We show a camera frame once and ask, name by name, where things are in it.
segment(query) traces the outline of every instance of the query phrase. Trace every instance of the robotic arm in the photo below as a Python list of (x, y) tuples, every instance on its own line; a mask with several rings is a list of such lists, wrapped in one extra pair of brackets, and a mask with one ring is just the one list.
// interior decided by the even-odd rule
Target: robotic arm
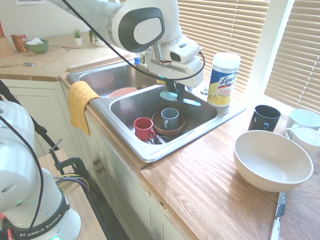
[[(81, 18), (106, 42), (139, 53), (146, 50), (147, 68), (168, 79), (188, 78), (202, 68), (200, 46), (182, 34), (177, 0), (50, 0)], [(178, 83), (196, 87), (203, 72)]]
[[(17, 103), (1, 100), (0, 115), (35, 150), (35, 129), (28, 112)], [(81, 227), (80, 216), (70, 208), (44, 168), (42, 200), (34, 227), (29, 231), (39, 202), (40, 173), (30, 150), (1, 120), (0, 156), (0, 213), (6, 217), (2, 228), (10, 230), (15, 240), (75, 239)]]

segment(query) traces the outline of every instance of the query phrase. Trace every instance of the lysol wipes container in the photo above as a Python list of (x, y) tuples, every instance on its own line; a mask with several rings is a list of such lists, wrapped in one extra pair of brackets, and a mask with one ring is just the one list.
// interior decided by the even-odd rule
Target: lysol wipes container
[(241, 57), (231, 52), (219, 52), (213, 57), (208, 103), (215, 107), (226, 107), (234, 90)]

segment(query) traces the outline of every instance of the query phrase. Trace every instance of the potted plant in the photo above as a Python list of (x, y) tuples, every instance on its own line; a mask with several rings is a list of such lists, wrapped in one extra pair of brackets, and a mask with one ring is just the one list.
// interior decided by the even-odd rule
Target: potted plant
[(80, 29), (78, 29), (77, 27), (72, 31), (74, 40), (75, 40), (75, 44), (77, 45), (82, 45), (82, 38), (81, 38), (81, 32)]
[(102, 47), (106, 45), (100, 38), (98, 38), (95, 32), (92, 31), (91, 29), (89, 29), (89, 38), (90, 38), (91, 44), (92, 44), (92, 40), (94, 39), (94, 45), (96, 45), (97, 47)]

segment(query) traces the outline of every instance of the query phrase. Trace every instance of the sink basin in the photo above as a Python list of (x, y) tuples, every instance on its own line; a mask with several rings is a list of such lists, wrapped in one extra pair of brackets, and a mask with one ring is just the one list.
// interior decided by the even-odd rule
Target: sink basin
[[(135, 66), (149, 73), (142, 66)], [(108, 97), (108, 95), (118, 89), (136, 88), (139, 90), (157, 84), (155, 78), (138, 72), (125, 62), (71, 73), (67, 77), (72, 83), (85, 81), (102, 98)]]
[(185, 126), (183, 130), (174, 137), (181, 136), (200, 125), (217, 117), (218, 112), (214, 106), (206, 101), (196, 98), (190, 92), (185, 93), (186, 99), (195, 100), (201, 103), (201, 106), (190, 104), (179, 104), (178, 101), (168, 101), (160, 97), (162, 91), (167, 88), (162, 85), (139, 94), (131, 95), (114, 101), (110, 105), (111, 112), (131, 131), (135, 132), (134, 121), (137, 118), (150, 118), (153, 114), (166, 108), (174, 108), (184, 116)]
[[(210, 105), (207, 97), (200, 94), (204, 85), (208, 84), (206, 82), (197, 88), (185, 91), (186, 99), (199, 102), (201, 106), (165, 100), (160, 97), (162, 91), (167, 91), (165, 85), (157, 84), (155, 79), (137, 72), (126, 63), (72, 73), (68, 78), (73, 83), (87, 82), (101, 96), (91, 100), (91, 105), (146, 163), (153, 163), (163, 158), (246, 109), (236, 99), (227, 107)], [(106, 98), (111, 92), (126, 87), (135, 87), (138, 91), (117, 98)], [(153, 114), (165, 108), (175, 108), (183, 114), (185, 118), (183, 130), (170, 136), (170, 141), (164, 144), (152, 144), (152, 141), (141, 141), (137, 138), (134, 121), (141, 117), (151, 119)]]

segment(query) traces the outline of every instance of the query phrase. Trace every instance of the dish towel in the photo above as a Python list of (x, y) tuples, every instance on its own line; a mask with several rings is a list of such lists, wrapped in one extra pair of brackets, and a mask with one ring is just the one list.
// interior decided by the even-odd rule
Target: dish towel
[(88, 136), (90, 131), (85, 117), (85, 108), (91, 99), (99, 97), (85, 81), (77, 81), (69, 89), (70, 123), (82, 129)]

